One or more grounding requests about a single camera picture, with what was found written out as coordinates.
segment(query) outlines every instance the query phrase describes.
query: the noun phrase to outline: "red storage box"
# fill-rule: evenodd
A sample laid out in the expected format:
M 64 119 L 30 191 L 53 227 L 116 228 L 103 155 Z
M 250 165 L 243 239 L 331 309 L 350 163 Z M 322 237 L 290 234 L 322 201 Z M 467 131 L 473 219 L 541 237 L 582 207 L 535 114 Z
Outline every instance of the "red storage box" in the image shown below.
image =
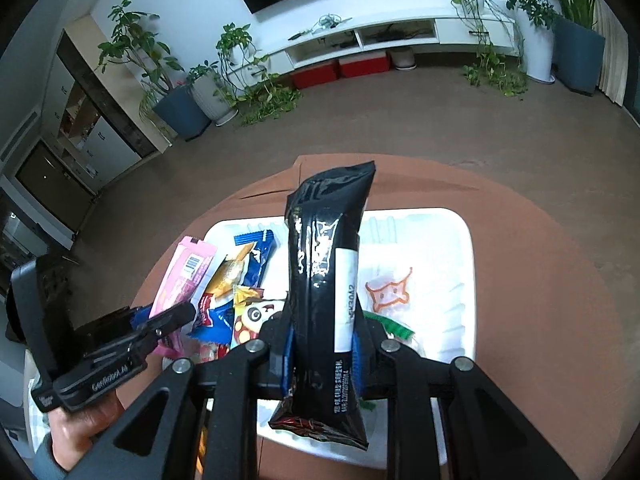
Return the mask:
M 366 52 L 340 58 L 340 73 L 343 77 L 386 72 L 391 68 L 386 51 Z
M 308 88 L 338 79 L 338 62 L 335 59 L 307 66 L 291 74 L 296 88 Z

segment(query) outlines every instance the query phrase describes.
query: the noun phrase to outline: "white plastic tray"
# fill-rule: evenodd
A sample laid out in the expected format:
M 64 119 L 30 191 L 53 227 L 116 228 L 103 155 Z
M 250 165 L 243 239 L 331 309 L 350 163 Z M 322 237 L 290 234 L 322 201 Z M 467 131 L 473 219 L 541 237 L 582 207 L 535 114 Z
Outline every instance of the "white plastic tray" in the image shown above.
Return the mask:
M 288 290 L 288 229 L 283 217 L 219 222 L 204 239 L 216 245 L 223 257 L 237 252 L 235 235 L 262 229 L 273 230 L 276 250 L 261 286 Z M 476 289 L 473 248 L 465 221 L 453 211 L 441 208 L 366 211 L 360 228 L 358 264 L 358 296 L 363 309 L 372 310 L 371 294 L 365 288 L 367 282 L 377 276 L 404 277 L 409 268 L 408 305 L 396 304 L 380 314 L 395 317 L 414 330 L 412 346 L 423 357 L 446 363 L 461 355 L 474 358 Z M 435 408 L 440 463 L 445 463 L 440 414 L 435 401 L 431 402 Z M 332 460 L 386 468 L 386 401 L 378 401 L 372 412 L 362 410 L 369 440 L 367 451 L 272 430 L 268 420 L 277 404 L 277 401 L 258 402 L 258 435 Z

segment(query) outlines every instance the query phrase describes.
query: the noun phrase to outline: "brown round table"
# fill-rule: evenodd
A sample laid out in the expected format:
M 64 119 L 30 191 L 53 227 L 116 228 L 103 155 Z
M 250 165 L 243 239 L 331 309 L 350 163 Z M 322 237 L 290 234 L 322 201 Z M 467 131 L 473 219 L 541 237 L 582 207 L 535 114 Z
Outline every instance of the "brown round table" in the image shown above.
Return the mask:
M 590 261 L 545 212 L 512 190 L 468 171 L 416 158 L 300 156 L 200 216 L 166 250 L 138 291 L 153 301 L 183 236 L 203 238 L 219 221 L 278 216 L 306 177 L 374 159 L 368 209 L 444 207 L 471 232 L 476 265 L 476 361 L 583 480 L 600 480 L 626 407 L 628 373 L 612 297 Z M 128 403 L 158 373 L 119 392 Z M 260 477 L 285 480 L 383 478 L 379 471 L 319 459 L 263 441 Z

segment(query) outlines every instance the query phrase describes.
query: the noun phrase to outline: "plant pot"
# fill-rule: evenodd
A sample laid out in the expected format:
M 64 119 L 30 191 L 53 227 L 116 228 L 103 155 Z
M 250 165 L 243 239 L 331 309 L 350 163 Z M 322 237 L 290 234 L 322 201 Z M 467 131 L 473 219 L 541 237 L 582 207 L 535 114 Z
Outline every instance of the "plant pot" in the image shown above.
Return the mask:
M 536 27 L 529 21 L 527 13 L 517 8 L 516 23 L 524 40 L 522 60 L 527 75 L 540 83 L 551 84 L 556 78 L 551 75 L 554 56 L 554 33 L 544 25 Z
M 216 85 L 212 73 L 203 75 L 193 82 L 191 95 L 200 109 L 216 126 L 222 126 L 238 113 L 238 110 L 229 106 L 219 95 L 218 85 Z
M 556 75 L 570 90 L 592 95 L 598 85 L 605 39 L 588 28 L 556 17 Z
M 484 14 L 484 0 L 476 0 L 476 3 L 478 4 L 478 16 L 482 16 Z M 453 4 L 453 6 L 456 8 L 460 16 L 476 15 L 476 10 L 473 8 L 473 0 L 465 0 L 465 2 L 461 4 Z
M 244 61 L 244 50 L 241 45 L 236 45 L 231 49 L 231 54 L 229 54 L 229 63 L 232 65 L 242 65 Z
M 160 99 L 154 112 L 185 140 L 199 136 L 211 123 L 191 97 L 187 85 L 178 86 Z
M 413 70 L 415 68 L 414 50 L 410 46 L 398 46 L 389 50 L 391 61 L 397 70 Z

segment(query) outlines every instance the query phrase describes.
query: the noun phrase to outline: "blue planter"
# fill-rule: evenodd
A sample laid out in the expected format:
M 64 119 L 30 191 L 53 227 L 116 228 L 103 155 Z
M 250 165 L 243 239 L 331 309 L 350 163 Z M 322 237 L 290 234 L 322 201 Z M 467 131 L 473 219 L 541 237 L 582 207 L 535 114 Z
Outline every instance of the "blue planter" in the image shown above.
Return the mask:
M 211 123 L 191 97 L 187 85 L 169 92 L 154 107 L 154 112 L 185 140 L 199 136 Z
M 598 85 L 605 39 L 595 32 L 562 16 L 554 26 L 558 79 L 570 90 L 592 95 Z

